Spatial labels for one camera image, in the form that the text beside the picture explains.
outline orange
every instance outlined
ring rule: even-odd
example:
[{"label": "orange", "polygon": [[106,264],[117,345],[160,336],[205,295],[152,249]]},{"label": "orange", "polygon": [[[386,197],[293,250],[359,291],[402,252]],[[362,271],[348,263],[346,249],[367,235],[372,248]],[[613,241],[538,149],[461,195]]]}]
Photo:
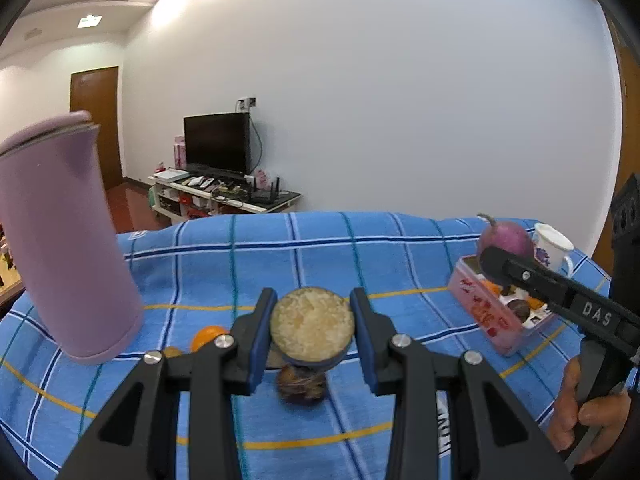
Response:
[{"label": "orange", "polygon": [[500,292],[502,287],[500,285],[496,285],[495,283],[490,282],[489,280],[482,280],[482,284],[489,289],[494,296],[500,296]]},{"label": "orange", "polygon": [[536,300],[536,298],[527,298],[527,301],[533,310],[537,310],[545,306],[544,301]]},{"label": "orange", "polygon": [[191,340],[191,352],[197,352],[209,341],[213,341],[219,335],[228,334],[229,330],[223,326],[210,325],[201,329]]}]

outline red floor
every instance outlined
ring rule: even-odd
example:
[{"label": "red floor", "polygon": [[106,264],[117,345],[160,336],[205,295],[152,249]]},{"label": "red floor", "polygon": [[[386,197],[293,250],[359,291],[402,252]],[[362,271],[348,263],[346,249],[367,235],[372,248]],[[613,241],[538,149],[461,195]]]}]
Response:
[{"label": "red floor", "polygon": [[158,231],[171,225],[166,216],[156,216],[149,207],[146,190],[141,187],[125,182],[107,190],[106,194],[117,233]]}]

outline pink box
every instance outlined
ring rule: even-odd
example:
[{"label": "pink box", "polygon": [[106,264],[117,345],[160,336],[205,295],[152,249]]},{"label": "pink box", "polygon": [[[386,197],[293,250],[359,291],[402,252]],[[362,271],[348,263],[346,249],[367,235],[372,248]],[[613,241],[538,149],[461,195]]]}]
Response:
[{"label": "pink box", "polygon": [[174,139],[174,168],[184,170],[187,167],[186,147],[184,137],[178,136]]},{"label": "pink box", "polygon": [[[521,298],[524,291],[520,291],[520,295],[516,292],[500,296],[499,289],[482,275],[475,256],[460,258],[449,280],[449,290],[482,328],[495,349],[510,356],[526,343],[531,334],[548,326],[556,316],[543,304],[532,308],[529,319],[520,322],[506,304]],[[532,306],[540,305],[533,298],[527,301]]]}]

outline blue striped towel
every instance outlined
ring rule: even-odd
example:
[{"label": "blue striped towel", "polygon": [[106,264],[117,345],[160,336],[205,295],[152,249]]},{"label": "blue striped towel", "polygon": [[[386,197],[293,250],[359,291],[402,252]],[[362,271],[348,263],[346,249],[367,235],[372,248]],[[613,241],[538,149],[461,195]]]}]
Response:
[{"label": "blue striped towel", "polygon": [[[533,220],[519,220],[530,231]],[[261,289],[282,297],[316,285],[347,296],[365,287],[399,332],[437,352],[478,349],[541,426],[548,423],[574,327],[556,320],[512,357],[498,355],[447,291],[450,270],[473,254],[478,218],[433,221],[390,213],[271,214],[193,220],[158,232],[118,236],[146,304],[145,323],[126,352],[101,366],[70,361],[40,322],[28,294],[0,322],[0,426],[40,480],[61,464],[111,393],[149,349],[188,351],[207,325],[229,327]],[[607,294],[606,274],[580,251],[575,278]],[[284,405],[267,372],[255,395],[236,399],[245,479],[382,479],[394,400],[373,397],[356,349],[328,374],[330,396],[315,408]],[[177,478],[187,478],[188,394],[181,399]],[[446,402],[440,398],[441,477],[449,476]]]}]

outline white box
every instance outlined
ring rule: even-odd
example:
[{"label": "white box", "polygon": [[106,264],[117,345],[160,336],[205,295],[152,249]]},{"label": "white box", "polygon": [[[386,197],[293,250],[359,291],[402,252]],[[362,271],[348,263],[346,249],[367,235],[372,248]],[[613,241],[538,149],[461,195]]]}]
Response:
[{"label": "white box", "polygon": [[187,178],[189,176],[188,171],[183,170],[165,170],[160,173],[155,173],[154,178],[158,179],[160,182],[175,182],[176,180],[181,180],[183,178]]},{"label": "white box", "polygon": [[200,208],[207,207],[209,205],[209,199],[201,196],[194,196],[193,205]]},{"label": "white box", "polygon": [[180,200],[180,192],[173,187],[165,187],[160,194],[171,200]]}]

